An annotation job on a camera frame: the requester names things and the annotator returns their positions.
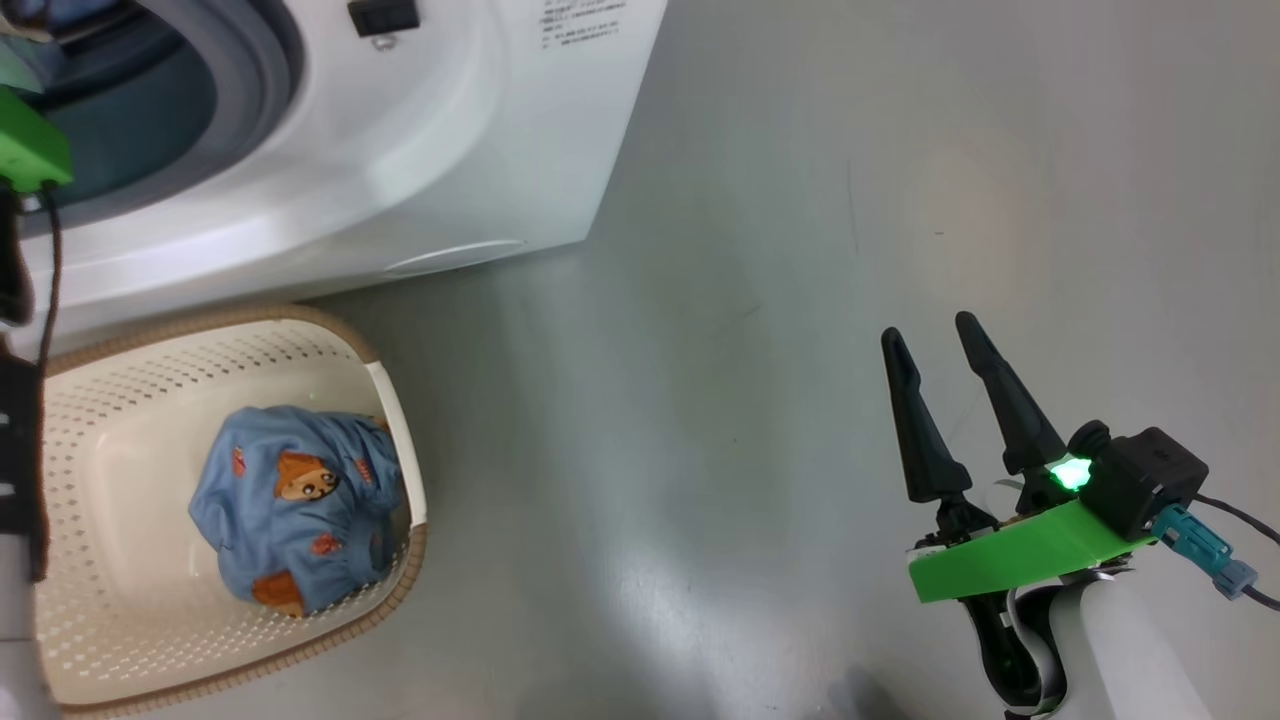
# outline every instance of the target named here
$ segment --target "green bracket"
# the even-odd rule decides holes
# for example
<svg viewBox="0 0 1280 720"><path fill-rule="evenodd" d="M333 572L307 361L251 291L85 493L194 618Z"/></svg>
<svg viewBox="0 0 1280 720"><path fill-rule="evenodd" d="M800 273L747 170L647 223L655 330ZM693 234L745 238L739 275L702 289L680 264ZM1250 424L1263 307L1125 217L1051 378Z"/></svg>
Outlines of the green bracket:
<svg viewBox="0 0 1280 720"><path fill-rule="evenodd" d="M18 192L36 192L45 182L72 182L67 136L8 87L0 87L0 178Z"/></svg>
<svg viewBox="0 0 1280 720"><path fill-rule="evenodd" d="M1079 500L908 566L920 602L1007 591L1093 568L1155 542L1125 542Z"/></svg>

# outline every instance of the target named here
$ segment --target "white washing machine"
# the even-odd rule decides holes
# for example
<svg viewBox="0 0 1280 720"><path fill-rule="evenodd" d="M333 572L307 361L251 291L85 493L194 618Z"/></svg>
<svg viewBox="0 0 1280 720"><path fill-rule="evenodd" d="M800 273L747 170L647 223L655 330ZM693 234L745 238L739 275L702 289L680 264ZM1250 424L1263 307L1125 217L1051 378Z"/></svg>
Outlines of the white washing machine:
<svg viewBox="0 0 1280 720"><path fill-rule="evenodd" d="M77 173L63 346L582 240L666 0L410 0L417 27L404 0L106 5L31 100Z"/></svg>

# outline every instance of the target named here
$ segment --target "blue cable clip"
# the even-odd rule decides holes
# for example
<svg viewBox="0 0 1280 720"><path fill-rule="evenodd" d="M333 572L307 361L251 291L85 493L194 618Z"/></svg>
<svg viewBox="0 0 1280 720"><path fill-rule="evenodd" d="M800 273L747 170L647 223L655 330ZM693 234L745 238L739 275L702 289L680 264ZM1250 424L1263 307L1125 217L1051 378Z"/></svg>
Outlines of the blue cable clip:
<svg viewBox="0 0 1280 720"><path fill-rule="evenodd" d="M1228 600L1240 597L1244 588L1258 582L1257 570L1239 560L1231 560L1231 544L1181 505L1161 510L1151 527L1151 534L1194 562Z"/></svg>

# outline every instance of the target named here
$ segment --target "laundry basket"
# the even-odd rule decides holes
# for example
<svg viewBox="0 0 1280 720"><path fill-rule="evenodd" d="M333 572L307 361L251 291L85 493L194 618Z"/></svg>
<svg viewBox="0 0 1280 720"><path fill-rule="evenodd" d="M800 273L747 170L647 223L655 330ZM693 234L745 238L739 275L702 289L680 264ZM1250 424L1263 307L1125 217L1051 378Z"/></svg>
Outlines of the laundry basket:
<svg viewBox="0 0 1280 720"><path fill-rule="evenodd" d="M227 415L271 405L387 418L404 475L390 575L305 619L236 600L187 515ZM155 710L319 655L390 615L426 550L426 498L392 382L364 340L307 307L205 316L54 360L44 474L36 632L73 715Z"/></svg>

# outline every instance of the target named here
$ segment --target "washing machine drum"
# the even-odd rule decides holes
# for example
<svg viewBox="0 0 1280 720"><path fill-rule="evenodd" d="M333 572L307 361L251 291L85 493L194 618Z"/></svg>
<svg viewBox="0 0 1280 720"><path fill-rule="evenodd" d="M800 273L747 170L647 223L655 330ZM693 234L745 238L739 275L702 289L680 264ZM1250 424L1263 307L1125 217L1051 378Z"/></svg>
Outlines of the washing machine drum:
<svg viewBox="0 0 1280 720"><path fill-rule="evenodd" d="M61 0L65 63L23 100L70 141L67 225L159 202L232 167L280 123L302 74L283 0ZM32 218L28 232L46 228Z"/></svg>

